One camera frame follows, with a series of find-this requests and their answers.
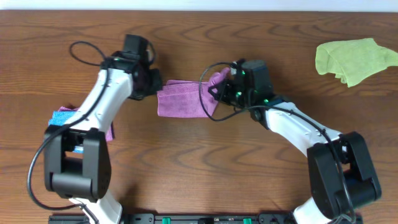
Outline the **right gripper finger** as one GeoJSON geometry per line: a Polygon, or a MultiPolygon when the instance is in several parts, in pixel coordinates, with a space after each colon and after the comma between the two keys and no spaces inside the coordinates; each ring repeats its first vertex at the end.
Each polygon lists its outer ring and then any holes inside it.
{"type": "Polygon", "coordinates": [[[210,86],[208,88],[208,93],[227,93],[231,86],[231,80],[224,79],[223,81],[210,86]]]}
{"type": "Polygon", "coordinates": [[[225,105],[230,105],[230,100],[229,100],[229,94],[228,93],[215,93],[215,92],[211,92],[212,97],[225,105]]]}

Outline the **purple cloth with label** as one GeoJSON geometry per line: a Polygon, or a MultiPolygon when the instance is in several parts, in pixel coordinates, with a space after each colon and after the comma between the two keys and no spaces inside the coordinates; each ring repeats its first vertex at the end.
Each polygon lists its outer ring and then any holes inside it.
{"type": "MultiPolygon", "coordinates": [[[[222,82],[230,68],[226,67],[220,72],[212,74],[208,82],[201,83],[201,98],[203,106],[212,115],[218,102],[209,94],[208,88],[222,82]]],[[[157,114],[169,118],[206,118],[207,115],[201,107],[199,96],[199,83],[187,80],[169,80],[157,92],[157,114]]]]}

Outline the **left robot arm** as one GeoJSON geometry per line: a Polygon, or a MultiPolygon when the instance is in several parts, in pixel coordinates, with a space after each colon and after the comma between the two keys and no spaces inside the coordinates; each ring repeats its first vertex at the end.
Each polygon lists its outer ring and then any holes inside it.
{"type": "Polygon", "coordinates": [[[151,67],[154,60],[155,50],[147,39],[126,35],[123,49],[99,63],[98,79],[75,114],[45,131],[45,188],[80,207],[89,223],[121,221],[122,205],[109,190],[106,133],[127,99],[140,101],[162,88],[159,70],[151,67]]]}

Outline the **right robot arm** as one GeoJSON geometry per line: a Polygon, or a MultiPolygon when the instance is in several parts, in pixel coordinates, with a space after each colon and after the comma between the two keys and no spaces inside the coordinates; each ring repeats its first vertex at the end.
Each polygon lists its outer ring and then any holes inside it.
{"type": "Polygon", "coordinates": [[[248,111],[255,122],[284,137],[307,158],[312,196],[292,212],[293,222],[357,223],[355,210],[382,194],[362,135],[330,129],[275,94],[265,61],[241,59],[227,66],[230,74],[207,92],[233,106],[234,115],[248,111]]]}

